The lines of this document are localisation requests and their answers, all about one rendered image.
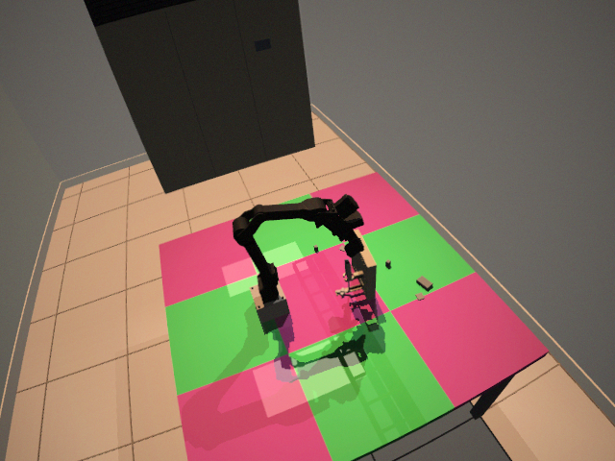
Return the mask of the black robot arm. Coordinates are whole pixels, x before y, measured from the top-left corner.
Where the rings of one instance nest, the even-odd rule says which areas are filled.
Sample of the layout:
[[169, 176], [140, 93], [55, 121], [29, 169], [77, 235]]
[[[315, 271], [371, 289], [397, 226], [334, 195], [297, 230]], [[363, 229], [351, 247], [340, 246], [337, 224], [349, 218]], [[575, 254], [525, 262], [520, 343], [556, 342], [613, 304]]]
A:
[[352, 233], [354, 232], [352, 229], [364, 225], [358, 209], [359, 205], [356, 200], [351, 195], [345, 194], [335, 203], [332, 199], [314, 197], [297, 204], [255, 205], [252, 209], [244, 211], [243, 214], [235, 218], [233, 221], [234, 240], [244, 247], [258, 269], [258, 290], [263, 303], [272, 302], [279, 298], [277, 267], [274, 266], [274, 262], [267, 263], [253, 237], [253, 234], [264, 221], [304, 219], [314, 222], [317, 229], [323, 225], [330, 231], [336, 231], [341, 226], [341, 218], [343, 218], [347, 225], [346, 228], [349, 233]]

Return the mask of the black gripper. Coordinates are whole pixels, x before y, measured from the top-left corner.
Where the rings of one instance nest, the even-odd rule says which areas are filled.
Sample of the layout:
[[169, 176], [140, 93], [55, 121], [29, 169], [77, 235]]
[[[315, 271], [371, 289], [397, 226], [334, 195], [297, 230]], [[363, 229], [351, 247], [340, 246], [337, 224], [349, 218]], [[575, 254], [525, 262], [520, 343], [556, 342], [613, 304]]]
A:
[[333, 236], [338, 236], [339, 240], [342, 242], [343, 240], [345, 241], [349, 241], [349, 243], [347, 245], [345, 245], [344, 250], [347, 254], [348, 257], [353, 258], [355, 255], [357, 255], [359, 252], [363, 252], [364, 251], [364, 245], [361, 241], [360, 238], [358, 238], [357, 234], [354, 232], [349, 233], [348, 229], [346, 228], [347, 225], [344, 223], [344, 219], [342, 219], [342, 224], [339, 227], [339, 229], [332, 231], [332, 235]]

